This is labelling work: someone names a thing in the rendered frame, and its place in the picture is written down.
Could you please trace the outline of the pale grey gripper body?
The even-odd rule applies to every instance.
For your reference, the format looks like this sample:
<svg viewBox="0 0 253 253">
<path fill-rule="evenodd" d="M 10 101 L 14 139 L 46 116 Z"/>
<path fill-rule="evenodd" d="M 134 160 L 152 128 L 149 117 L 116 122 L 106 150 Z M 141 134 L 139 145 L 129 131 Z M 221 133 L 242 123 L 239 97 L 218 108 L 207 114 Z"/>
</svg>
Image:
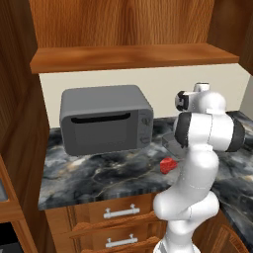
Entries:
<svg viewBox="0 0 253 253">
<path fill-rule="evenodd" d="M 177 159 L 184 159 L 186 156 L 186 148 L 176 140 L 174 133 L 169 132 L 162 136 L 162 145 Z"/>
</svg>

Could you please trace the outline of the red raw meat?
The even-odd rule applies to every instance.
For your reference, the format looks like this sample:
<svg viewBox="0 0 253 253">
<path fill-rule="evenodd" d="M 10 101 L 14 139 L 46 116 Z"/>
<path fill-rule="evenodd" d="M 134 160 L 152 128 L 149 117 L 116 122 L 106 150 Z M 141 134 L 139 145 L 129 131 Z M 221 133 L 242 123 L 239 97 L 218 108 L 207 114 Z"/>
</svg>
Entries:
<svg viewBox="0 0 253 253">
<path fill-rule="evenodd" d="M 168 174 L 178 166 L 178 163 L 171 157 L 166 157 L 160 161 L 160 172 Z"/>
</svg>

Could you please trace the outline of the wooden corner base cabinet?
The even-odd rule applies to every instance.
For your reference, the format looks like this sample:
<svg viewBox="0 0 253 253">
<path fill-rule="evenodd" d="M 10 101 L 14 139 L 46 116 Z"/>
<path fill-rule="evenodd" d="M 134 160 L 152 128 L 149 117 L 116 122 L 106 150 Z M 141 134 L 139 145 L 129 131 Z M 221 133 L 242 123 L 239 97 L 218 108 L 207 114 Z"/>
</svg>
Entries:
<svg viewBox="0 0 253 253">
<path fill-rule="evenodd" d="M 201 253 L 249 253 L 222 211 L 195 230 L 193 242 Z"/>
</svg>

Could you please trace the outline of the wooden cabinet door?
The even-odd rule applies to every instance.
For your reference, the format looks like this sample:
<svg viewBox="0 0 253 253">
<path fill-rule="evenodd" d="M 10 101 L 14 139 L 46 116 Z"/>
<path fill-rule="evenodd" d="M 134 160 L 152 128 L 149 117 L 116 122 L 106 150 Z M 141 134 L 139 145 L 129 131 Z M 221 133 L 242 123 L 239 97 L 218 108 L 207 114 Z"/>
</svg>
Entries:
<svg viewBox="0 0 253 253">
<path fill-rule="evenodd" d="M 29 87 L 38 45 L 29 0 L 0 0 L 0 145 Z"/>
<path fill-rule="evenodd" d="M 253 76 L 253 0 L 214 0 L 207 42 L 237 55 Z"/>
</svg>

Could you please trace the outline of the tall wooden cabinet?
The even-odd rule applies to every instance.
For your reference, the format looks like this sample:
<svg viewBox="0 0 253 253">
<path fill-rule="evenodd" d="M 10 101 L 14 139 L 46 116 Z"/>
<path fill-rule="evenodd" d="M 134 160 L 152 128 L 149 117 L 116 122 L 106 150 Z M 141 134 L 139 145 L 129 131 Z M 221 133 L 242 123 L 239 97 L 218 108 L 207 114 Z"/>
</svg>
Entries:
<svg viewBox="0 0 253 253">
<path fill-rule="evenodd" d="M 56 253 L 48 222 L 38 208 L 49 125 L 37 75 L 0 142 L 0 176 L 9 201 L 0 221 L 12 223 L 24 253 Z"/>
</svg>

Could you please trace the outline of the grey microwave door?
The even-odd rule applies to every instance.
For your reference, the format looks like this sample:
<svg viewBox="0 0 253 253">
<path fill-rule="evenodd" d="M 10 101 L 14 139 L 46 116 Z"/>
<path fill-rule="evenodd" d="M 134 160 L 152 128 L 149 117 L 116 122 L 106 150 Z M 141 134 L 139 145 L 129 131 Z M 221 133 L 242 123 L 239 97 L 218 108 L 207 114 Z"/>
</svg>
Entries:
<svg viewBox="0 0 253 253">
<path fill-rule="evenodd" d="M 69 155 L 107 153 L 137 148 L 137 111 L 65 117 L 61 121 Z"/>
</svg>

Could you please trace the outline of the grey microwave oven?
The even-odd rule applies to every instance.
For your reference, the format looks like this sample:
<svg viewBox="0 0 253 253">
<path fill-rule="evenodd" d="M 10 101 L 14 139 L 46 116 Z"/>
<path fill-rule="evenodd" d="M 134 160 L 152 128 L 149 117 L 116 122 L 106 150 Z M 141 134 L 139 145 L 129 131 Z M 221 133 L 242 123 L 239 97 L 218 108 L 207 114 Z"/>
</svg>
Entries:
<svg viewBox="0 0 253 253">
<path fill-rule="evenodd" d="M 105 113 L 137 111 L 137 148 L 148 146 L 152 138 L 153 109 L 141 90 L 135 85 L 118 85 L 67 89 L 62 93 L 59 123 L 65 117 L 82 115 L 104 115 Z M 142 123 L 149 118 L 149 126 Z M 140 141 L 142 136 L 149 137 L 149 143 Z"/>
</svg>

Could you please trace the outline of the wooden drawer front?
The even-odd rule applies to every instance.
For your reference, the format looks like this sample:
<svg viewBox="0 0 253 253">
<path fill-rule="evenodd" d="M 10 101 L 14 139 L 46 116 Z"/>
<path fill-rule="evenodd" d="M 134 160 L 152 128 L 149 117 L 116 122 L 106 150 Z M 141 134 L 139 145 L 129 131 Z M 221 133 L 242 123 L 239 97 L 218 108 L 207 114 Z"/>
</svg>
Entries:
<svg viewBox="0 0 253 253">
<path fill-rule="evenodd" d="M 146 214 L 152 211 L 153 197 L 153 194 L 144 194 L 77 205 L 74 207 L 75 221 L 76 223 L 98 223 L 102 221 L 113 220 L 116 218 L 124 218 L 134 215 Z M 135 204 L 137 208 L 140 208 L 140 213 L 118 216 L 109 219 L 103 218 L 103 214 L 105 213 L 106 208 L 110 208 L 111 211 L 128 210 L 131 204 Z"/>
<path fill-rule="evenodd" d="M 160 222 L 98 231 L 81 238 L 81 253 L 151 253 L 163 232 Z M 130 234 L 137 237 L 138 242 L 114 248 L 105 247 L 108 238 L 118 241 L 128 239 Z"/>
</svg>

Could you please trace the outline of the black oven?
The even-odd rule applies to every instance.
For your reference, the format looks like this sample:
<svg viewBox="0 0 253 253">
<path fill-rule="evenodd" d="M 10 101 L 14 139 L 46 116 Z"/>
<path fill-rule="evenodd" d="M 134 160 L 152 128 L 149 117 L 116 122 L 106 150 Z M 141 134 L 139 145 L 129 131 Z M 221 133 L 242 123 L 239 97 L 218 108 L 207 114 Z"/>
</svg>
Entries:
<svg viewBox="0 0 253 253">
<path fill-rule="evenodd" d="M 0 223 L 0 253 L 24 253 L 10 222 Z"/>
</svg>

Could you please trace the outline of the wooden wall cabinet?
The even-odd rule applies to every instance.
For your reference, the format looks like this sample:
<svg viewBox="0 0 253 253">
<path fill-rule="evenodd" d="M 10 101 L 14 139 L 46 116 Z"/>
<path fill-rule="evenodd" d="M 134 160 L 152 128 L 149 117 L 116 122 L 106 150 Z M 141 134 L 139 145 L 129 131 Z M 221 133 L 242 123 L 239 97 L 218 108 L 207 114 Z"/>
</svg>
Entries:
<svg viewBox="0 0 253 253">
<path fill-rule="evenodd" d="M 31 0 L 34 73 L 236 63 L 207 43 L 213 0 Z"/>
</svg>

